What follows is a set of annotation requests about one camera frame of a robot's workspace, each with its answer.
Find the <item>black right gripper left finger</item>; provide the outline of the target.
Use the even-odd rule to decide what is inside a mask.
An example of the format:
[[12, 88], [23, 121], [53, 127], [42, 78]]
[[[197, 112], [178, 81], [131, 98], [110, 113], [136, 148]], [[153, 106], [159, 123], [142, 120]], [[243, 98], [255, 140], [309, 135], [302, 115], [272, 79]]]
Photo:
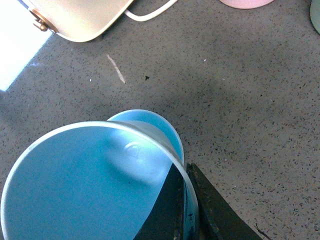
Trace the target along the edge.
[[182, 240], [184, 236], [184, 181], [172, 165], [136, 240]]

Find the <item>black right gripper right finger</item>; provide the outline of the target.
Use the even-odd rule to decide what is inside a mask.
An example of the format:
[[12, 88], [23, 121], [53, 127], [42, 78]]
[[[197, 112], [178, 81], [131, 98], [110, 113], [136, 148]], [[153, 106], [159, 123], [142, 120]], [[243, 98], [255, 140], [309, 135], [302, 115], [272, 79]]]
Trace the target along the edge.
[[207, 240], [260, 240], [225, 201], [195, 163], [187, 164], [199, 206], [200, 228]]

